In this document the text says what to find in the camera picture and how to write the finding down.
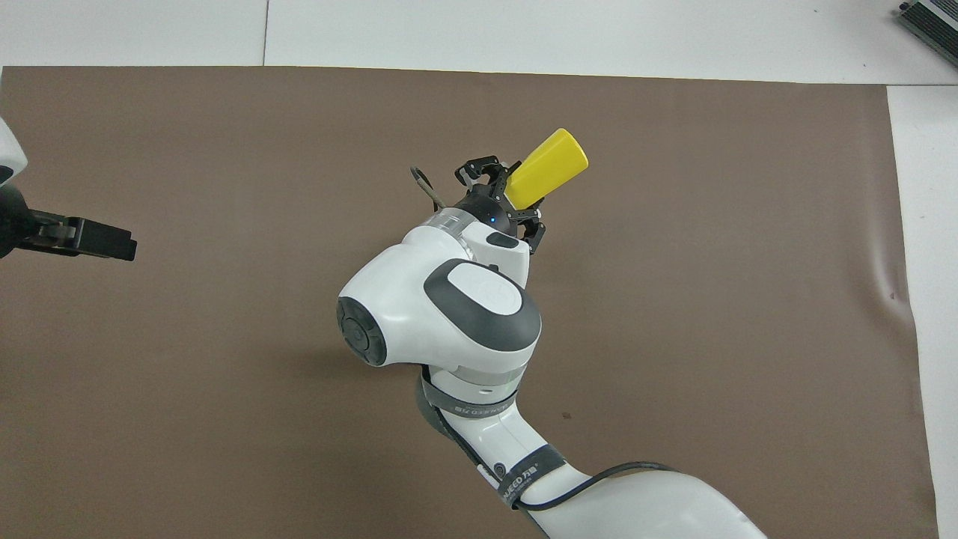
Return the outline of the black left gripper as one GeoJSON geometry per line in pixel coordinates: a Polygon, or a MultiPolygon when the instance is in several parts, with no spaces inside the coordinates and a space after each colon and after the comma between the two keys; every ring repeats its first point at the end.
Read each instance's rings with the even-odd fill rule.
{"type": "Polygon", "coordinates": [[[20,191],[6,183],[1,188],[1,258],[28,237],[30,250],[48,255],[134,261],[137,252],[131,231],[93,219],[31,211],[20,191]],[[34,221],[37,223],[35,233],[34,221]]]}

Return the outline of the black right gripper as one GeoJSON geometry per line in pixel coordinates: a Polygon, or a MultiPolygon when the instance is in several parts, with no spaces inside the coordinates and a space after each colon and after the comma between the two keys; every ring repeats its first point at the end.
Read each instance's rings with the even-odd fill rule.
{"type": "Polygon", "coordinates": [[[455,177],[466,188],[466,194],[453,207],[514,238],[518,238],[518,229],[521,228],[519,239],[527,243],[530,255],[534,255],[546,232],[540,221],[540,211],[517,211],[504,194],[494,192],[503,173],[504,166],[497,156],[466,161],[455,171],[455,177]]]}

